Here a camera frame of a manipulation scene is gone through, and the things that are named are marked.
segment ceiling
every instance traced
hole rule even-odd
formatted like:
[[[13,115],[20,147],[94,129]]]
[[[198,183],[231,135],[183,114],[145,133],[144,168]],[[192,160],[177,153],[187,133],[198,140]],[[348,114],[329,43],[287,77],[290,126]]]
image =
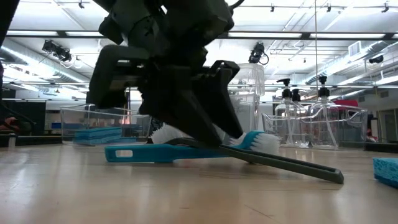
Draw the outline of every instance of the ceiling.
[[[226,0],[232,4],[236,0]],[[103,18],[108,15],[92,1],[83,1],[81,9],[77,0],[21,0],[10,30],[98,30]],[[390,7],[385,13],[385,3]],[[331,11],[327,12],[330,3]],[[398,32],[398,1],[378,0],[245,0],[234,11],[233,30],[244,31],[298,31],[298,32]],[[58,62],[47,55],[42,46],[45,39],[11,37],[12,41],[29,50]],[[64,67],[84,77],[91,77],[100,50],[108,44],[107,39],[53,39],[79,60]],[[256,42],[264,43],[269,63],[264,66],[266,83],[275,83],[280,78],[303,75],[307,77],[328,62],[347,53],[355,40],[236,40],[218,39],[206,48],[207,65],[215,60],[232,60],[246,63]],[[389,52],[386,60],[395,61],[395,53]],[[352,77],[364,70],[364,63],[353,63],[335,75]]]

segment lab equipment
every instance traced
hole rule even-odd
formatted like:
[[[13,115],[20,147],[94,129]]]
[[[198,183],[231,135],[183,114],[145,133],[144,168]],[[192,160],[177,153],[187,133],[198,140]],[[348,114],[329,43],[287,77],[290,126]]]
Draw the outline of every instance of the lab equipment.
[[[222,60],[210,68],[203,64],[204,46],[233,28],[233,9],[243,0],[231,6],[224,0],[95,2],[109,12],[99,32],[128,47],[102,49],[87,103],[120,107],[126,102],[126,87],[136,86],[143,98],[140,114],[207,144],[221,144],[213,123],[234,138],[242,135],[227,91],[239,67]]]

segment table surface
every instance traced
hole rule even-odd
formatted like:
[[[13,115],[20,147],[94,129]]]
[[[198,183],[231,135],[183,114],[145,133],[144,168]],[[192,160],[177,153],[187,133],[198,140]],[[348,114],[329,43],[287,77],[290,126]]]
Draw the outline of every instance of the table surface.
[[[0,222],[398,222],[398,190],[374,180],[371,159],[398,154],[296,149],[280,153],[336,167],[344,173],[345,184],[233,158],[110,164],[100,147],[17,147],[0,151]]]

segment plastic container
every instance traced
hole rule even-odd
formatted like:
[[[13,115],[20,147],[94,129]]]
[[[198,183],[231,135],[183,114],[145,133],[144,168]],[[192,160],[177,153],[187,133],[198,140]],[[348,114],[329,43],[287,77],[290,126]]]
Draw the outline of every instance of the plastic container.
[[[301,132],[293,133],[291,130],[293,124],[298,123],[297,118],[294,116],[276,116],[262,114],[262,126],[264,132],[273,134],[280,138],[282,147],[299,147],[299,142],[296,139],[302,139]]]
[[[282,147],[303,147],[313,149],[364,149],[368,122],[368,111],[355,106],[332,105],[326,106],[328,119],[326,120],[323,107],[317,105],[311,116],[285,117],[262,114],[264,131],[274,134],[281,139]],[[288,123],[300,123],[302,131],[294,133],[294,144],[288,144]]]
[[[278,127],[277,133],[283,136],[282,144],[301,144],[301,139],[298,138],[301,135],[301,125],[296,119],[300,115],[297,114],[300,106],[292,101],[292,92],[289,90],[290,79],[286,78],[277,82],[283,82],[285,85],[285,89],[282,92],[282,102],[275,107],[275,115],[281,118],[275,120],[277,122],[275,125]]]
[[[293,111],[296,118],[303,118],[308,115],[307,109],[301,104],[300,90],[292,90],[292,101],[293,101]],[[305,124],[301,122],[300,119],[295,119],[292,121],[292,133],[294,144],[305,147],[309,143],[309,139],[306,138]]]
[[[310,127],[309,147],[318,149],[364,148],[368,111],[355,106],[315,103],[311,116],[302,118]]]
[[[264,68],[261,65],[254,63],[239,64],[240,71],[230,81],[228,90],[236,95],[250,95],[263,96],[265,94],[264,82]]]
[[[260,96],[264,95],[264,68],[254,63],[240,64],[240,71],[228,85],[229,97],[242,130],[248,133],[258,128]],[[223,143],[231,137],[224,135]]]
[[[17,141],[17,135],[14,133],[11,133],[8,135],[8,150],[9,151],[13,151],[15,150],[15,144]]]
[[[122,108],[95,105],[61,107],[62,141],[98,146],[147,141],[150,116]]]

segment blue sponge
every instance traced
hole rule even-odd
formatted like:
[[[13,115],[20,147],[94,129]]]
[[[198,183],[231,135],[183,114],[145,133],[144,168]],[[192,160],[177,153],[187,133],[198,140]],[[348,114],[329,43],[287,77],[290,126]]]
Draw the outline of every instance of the blue sponge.
[[[122,129],[115,127],[78,130],[75,132],[73,142],[84,145],[106,144],[121,139],[121,135]]]
[[[398,188],[398,158],[373,158],[374,178]]]

